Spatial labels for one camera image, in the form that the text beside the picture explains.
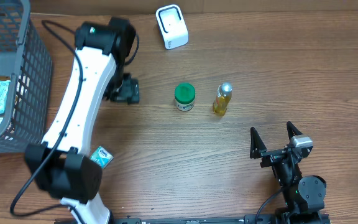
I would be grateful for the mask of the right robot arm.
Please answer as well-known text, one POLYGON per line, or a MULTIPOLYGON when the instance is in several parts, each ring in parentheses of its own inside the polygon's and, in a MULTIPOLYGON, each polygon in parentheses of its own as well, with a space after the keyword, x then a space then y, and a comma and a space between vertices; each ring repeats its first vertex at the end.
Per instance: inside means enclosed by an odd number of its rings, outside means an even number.
POLYGON ((299 163, 313 149, 312 139, 287 122, 289 143, 282 149, 269 151, 257 130, 250 129, 250 158, 260 159, 260 166, 271 167, 280 189, 258 209, 253 223, 330 223, 328 215, 320 213, 325 208, 326 181, 318 175, 302 176, 299 163), (283 195, 285 206, 273 215, 262 216, 262 210, 278 195, 283 195))

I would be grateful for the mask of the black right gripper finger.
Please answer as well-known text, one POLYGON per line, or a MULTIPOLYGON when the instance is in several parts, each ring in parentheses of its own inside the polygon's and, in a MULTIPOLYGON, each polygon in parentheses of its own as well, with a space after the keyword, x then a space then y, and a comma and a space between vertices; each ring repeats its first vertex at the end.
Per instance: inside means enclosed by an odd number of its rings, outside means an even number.
POLYGON ((288 133, 288 138, 291 139, 293 136, 299 136, 302 135, 303 133, 301 131, 299 131, 295 125, 291 122, 288 121, 286 123, 287 126, 287 133, 288 133))
POLYGON ((257 130, 254 127, 250 129, 250 158, 251 159, 258 159, 262 157, 262 154, 267 151, 265 144, 263 143, 262 139, 260 138, 257 130))

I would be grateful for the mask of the small teal tissue pack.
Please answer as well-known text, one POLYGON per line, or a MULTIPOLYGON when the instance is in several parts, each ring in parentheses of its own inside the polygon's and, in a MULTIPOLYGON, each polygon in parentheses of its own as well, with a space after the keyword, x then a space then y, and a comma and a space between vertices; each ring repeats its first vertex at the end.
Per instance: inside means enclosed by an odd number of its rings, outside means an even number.
POLYGON ((104 147, 99 146, 94 153, 92 153, 90 159, 104 169, 114 159, 114 156, 104 147))

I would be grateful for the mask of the yellow dish soap bottle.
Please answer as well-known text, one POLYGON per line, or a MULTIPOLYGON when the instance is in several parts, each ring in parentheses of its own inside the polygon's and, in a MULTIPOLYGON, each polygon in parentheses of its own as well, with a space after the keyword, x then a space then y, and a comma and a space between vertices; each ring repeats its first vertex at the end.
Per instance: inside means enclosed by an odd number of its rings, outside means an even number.
POLYGON ((232 98, 232 84, 222 83, 218 86, 216 99, 213 103, 213 112, 223 116, 227 111, 227 106, 232 98))

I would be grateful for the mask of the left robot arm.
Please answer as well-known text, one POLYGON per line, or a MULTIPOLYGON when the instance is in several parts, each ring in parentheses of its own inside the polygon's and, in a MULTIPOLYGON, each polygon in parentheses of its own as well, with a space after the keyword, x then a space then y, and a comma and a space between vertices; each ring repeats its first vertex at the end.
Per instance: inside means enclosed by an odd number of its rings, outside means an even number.
POLYGON ((58 113, 41 142, 29 144, 24 159, 30 182, 61 207, 75 223, 113 223, 114 215, 101 200, 102 168, 90 158, 94 122, 103 100, 136 104, 139 82, 125 72, 139 48, 139 37, 127 20, 108 24, 84 22, 68 46, 74 61, 58 113))

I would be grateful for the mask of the green lid jar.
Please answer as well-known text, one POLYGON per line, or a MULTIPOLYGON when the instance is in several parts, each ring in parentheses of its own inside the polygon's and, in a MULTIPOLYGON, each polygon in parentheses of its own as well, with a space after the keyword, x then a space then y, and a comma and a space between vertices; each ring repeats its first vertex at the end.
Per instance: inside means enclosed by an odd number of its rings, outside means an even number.
POLYGON ((194 107, 196 91, 192 84, 181 83, 175 88, 175 105, 181 111, 189 111, 194 107))

